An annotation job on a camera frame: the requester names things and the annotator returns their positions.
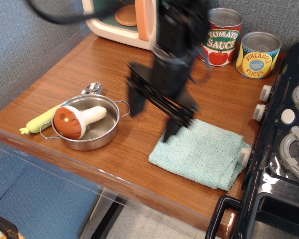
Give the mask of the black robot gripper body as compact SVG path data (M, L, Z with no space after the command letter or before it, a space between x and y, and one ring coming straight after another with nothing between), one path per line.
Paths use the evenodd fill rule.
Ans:
M186 88L198 51L192 48L177 56L156 46L153 55L152 67L137 62L128 64L131 74L127 84L143 90L146 100L188 127L193 114L199 110L199 105Z

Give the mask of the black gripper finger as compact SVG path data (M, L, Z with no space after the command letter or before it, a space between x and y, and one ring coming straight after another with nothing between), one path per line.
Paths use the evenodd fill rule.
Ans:
M136 116L144 110L146 97L144 91L132 86L128 89L128 101L130 106L130 115Z
M171 136L176 135L181 127L182 124L177 119L170 117L167 121L163 142L167 142Z

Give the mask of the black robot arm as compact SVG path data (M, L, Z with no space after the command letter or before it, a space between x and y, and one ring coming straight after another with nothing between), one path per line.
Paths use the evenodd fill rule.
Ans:
M131 62L127 84L130 115L143 111L150 101L169 115L163 141L182 127L190 126L199 105L186 88L191 70L210 23L205 0L161 0L158 5L158 35L152 50L152 67Z

